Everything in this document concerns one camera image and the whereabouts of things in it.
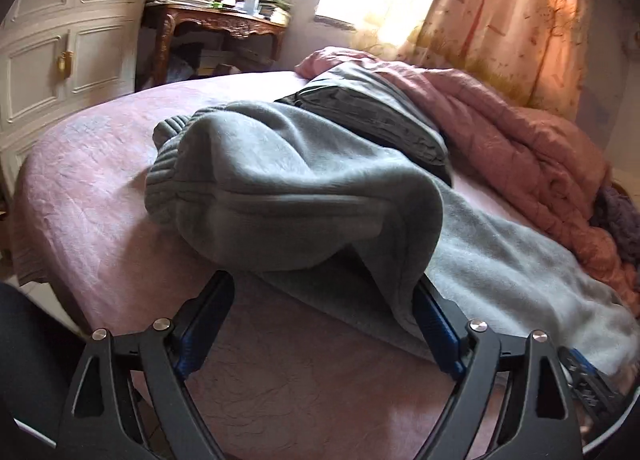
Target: brass handle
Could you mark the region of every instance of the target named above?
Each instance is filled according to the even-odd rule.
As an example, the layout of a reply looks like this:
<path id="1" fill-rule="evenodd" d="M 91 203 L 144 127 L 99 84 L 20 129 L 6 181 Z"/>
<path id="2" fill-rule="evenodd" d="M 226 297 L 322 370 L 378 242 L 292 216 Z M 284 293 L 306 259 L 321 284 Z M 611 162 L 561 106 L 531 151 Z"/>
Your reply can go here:
<path id="1" fill-rule="evenodd" d="M 60 72 L 60 76 L 64 79 L 71 77 L 73 68 L 74 68 L 74 53 L 62 52 L 58 56 L 58 71 Z"/>

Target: pink comforter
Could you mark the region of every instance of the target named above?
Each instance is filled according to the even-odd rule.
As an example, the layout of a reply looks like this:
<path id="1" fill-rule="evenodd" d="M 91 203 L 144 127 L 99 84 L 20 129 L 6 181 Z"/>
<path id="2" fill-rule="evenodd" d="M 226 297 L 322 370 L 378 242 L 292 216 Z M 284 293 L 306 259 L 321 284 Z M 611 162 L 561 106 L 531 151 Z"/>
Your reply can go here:
<path id="1" fill-rule="evenodd" d="M 585 133 L 548 112 L 510 107 L 459 70 L 425 70 L 329 47 L 308 56 L 296 72 L 315 78 L 347 61 L 404 91 L 502 196 L 640 315 L 635 271 L 623 266 L 610 234 L 589 225 L 610 168 Z"/>

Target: wooden table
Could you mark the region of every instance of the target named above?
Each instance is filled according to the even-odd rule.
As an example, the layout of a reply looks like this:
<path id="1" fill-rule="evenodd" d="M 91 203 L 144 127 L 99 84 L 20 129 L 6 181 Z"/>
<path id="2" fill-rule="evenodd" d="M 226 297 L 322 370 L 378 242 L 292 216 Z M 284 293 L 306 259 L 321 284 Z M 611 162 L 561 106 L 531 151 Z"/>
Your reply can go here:
<path id="1" fill-rule="evenodd" d="M 211 8 L 190 8 L 180 5 L 156 5 L 145 10 L 145 25 L 156 28 L 156 49 L 154 52 L 152 77 L 154 86 L 166 84 L 169 49 L 176 27 L 181 23 L 194 23 L 207 30 L 223 30 L 235 39 L 247 39 L 250 35 L 270 34 L 273 36 L 271 59 L 280 57 L 282 40 L 286 27 L 247 14 L 213 10 Z"/>

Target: bottle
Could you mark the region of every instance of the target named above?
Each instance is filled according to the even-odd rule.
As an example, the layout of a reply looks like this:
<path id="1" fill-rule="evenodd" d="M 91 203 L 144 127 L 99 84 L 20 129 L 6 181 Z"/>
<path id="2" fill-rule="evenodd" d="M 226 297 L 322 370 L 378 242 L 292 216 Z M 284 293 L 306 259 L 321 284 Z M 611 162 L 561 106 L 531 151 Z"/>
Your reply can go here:
<path id="1" fill-rule="evenodd" d="M 256 15 L 259 7 L 260 0 L 246 0 L 244 2 L 244 12 L 247 14 Z"/>

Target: metal screw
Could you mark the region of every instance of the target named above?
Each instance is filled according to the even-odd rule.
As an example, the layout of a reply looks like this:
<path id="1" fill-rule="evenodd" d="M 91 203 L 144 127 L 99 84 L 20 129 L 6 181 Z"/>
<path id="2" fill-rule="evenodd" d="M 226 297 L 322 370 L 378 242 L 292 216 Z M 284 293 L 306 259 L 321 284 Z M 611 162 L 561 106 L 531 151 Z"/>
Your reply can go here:
<path id="1" fill-rule="evenodd" d="M 489 325 L 482 319 L 471 319 L 469 326 L 474 332 L 486 332 L 486 329 L 489 328 Z"/>
<path id="2" fill-rule="evenodd" d="M 549 338 L 549 336 L 546 335 L 542 330 L 533 330 L 533 332 L 531 332 L 531 335 L 533 339 L 535 341 L 538 341 L 539 343 L 546 343 L 546 340 Z"/>
<path id="3" fill-rule="evenodd" d="M 154 330 L 158 330 L 159 332 L 166 330 L 169 326 L 171 326 L 171 321 L 166 317 L 161 317 L 154 321 Z"/>
<path id="4" fill-rule="evenodd" d="M 107 330 L 104 328 L 98 328 L 92 335 L 92 339 L 94 341 L 102 341 L 105 337 L 107 337 Z"/>

